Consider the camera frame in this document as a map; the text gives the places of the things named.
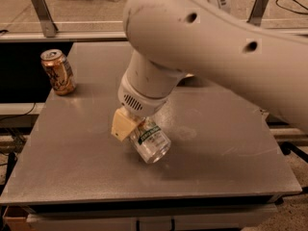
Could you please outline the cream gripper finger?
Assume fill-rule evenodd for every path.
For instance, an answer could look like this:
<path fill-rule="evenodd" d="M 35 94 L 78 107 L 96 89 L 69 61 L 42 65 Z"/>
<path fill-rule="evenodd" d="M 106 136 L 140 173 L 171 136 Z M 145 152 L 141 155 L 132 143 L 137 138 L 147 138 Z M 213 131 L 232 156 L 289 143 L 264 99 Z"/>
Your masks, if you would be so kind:
<path fill-rule="evenodd" d="M 130 113 L 126 108 L 115 111 L 112 135 L 119 141 L 124 141 L 143 122 L 143 117 Z"/>

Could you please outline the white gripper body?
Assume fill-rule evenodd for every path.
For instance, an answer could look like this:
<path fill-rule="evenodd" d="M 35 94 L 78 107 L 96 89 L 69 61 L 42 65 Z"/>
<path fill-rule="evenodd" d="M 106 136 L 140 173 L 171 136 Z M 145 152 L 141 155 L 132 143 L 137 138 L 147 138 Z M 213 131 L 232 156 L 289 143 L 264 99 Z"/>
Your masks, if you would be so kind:
<path fill-rule="evenodd" d="M 151 98 L 137 92 L 130 84 L 128 77 L 123 75 L 118 89 L 121 105 L 135 116 L 153 116 L 167 102 L 167 98 Z"/>

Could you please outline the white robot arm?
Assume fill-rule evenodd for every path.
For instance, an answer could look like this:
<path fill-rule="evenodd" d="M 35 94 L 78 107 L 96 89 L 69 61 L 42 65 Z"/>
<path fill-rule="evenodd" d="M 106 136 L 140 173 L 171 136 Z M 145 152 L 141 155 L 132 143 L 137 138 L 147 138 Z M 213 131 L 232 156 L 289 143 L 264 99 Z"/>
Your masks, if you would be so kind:
<path fill-rule="evenodd" d="M 308 133 L 308 41 L 244 23 L 228 0 L 128 0 L 134 49 L 118 90 L 133 115 L 157 113 L 187 74 L 212 81 Z"/>

